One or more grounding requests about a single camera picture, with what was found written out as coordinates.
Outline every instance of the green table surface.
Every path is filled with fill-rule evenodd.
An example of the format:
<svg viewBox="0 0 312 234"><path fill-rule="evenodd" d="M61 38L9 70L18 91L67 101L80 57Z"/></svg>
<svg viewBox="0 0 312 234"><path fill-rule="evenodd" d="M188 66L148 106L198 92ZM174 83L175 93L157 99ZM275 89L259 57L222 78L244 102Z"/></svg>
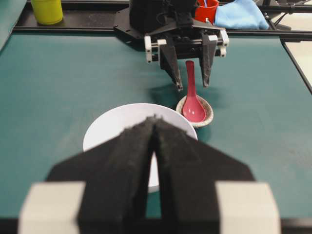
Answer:
<svg viewBox="0 0 312 234"><path fill-rule="evenodd" d="M128 103L174 108L178 93L157 63L113 36L13 34L0 54L0 217L17 217L33 182L82 151L89 125ZM267 181L282 218L312 216L312 96L277 38L231 38L198 94L214 109L198 139ZM148 216L159 216L159 194Z"/></svg>

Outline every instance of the light blue towel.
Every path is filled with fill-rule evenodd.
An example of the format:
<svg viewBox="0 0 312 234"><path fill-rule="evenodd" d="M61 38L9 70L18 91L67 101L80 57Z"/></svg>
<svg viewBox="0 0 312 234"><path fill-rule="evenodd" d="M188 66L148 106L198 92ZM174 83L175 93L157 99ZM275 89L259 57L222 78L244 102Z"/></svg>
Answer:
<svg viewBox="0 0 312 234"><path fill-rule="evenodd" d="M214 25L227 29L268 29L261 11L253 0L235 0L219 6Z"/></svg>

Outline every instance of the small dish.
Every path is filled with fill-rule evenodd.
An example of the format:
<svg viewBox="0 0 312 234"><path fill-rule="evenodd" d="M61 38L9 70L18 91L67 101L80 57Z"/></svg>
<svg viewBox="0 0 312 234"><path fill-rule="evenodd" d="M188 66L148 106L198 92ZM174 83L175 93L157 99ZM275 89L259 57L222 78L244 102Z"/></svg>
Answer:
<svg viewBox="0 0 312 234"><path fill-rule="evenodd" d="M201 103L201 105L204 107L205 111L206 111L206 118L204 119L204 121L202 122L190 122L190 124L195 127L195 128L199 128L199 127L203 127L206 126L208 124L211 123L211 121L214 119L214 111L212 109L212 107L209 105L209 103L203 99L202 97L198 96L198 100ZM182 109L183 109L183 105L185 103L186 100L186 96L184 96L179 103L176 106L176 111L182 115Z"/></svg>

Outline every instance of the robotic arm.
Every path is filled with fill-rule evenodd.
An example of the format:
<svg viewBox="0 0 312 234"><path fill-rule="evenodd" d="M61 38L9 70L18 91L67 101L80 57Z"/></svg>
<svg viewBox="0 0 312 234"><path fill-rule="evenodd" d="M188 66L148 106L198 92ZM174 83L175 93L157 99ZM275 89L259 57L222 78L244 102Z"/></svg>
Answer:
<svg viewBox="0 0 312 234"><path fill-rule="evenodd" d="M194 19L197 7L197 0L130 0L115 19L116 30L144 39L147 62L158 62L178 90L183 89L178 59L199 58L208 87L214 56L225 57L229 45L224 28Z"/></svg>

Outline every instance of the white block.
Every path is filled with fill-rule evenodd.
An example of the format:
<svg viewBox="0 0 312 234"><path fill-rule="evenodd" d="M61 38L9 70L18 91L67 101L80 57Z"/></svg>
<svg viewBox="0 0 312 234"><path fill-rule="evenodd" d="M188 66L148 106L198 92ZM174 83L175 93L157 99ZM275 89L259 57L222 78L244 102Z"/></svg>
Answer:
<svg viewBox="0 0 312 234"><path fill-rule="evenodd" d="M19 234L78 234L85 182L33 184L19 214Z"/></svg>
<svg viewBox="0 0 312 234"><path fill-rule="evenodd" d="M267 183L217 181L220 234L280 234L280 218Z"/></svg>

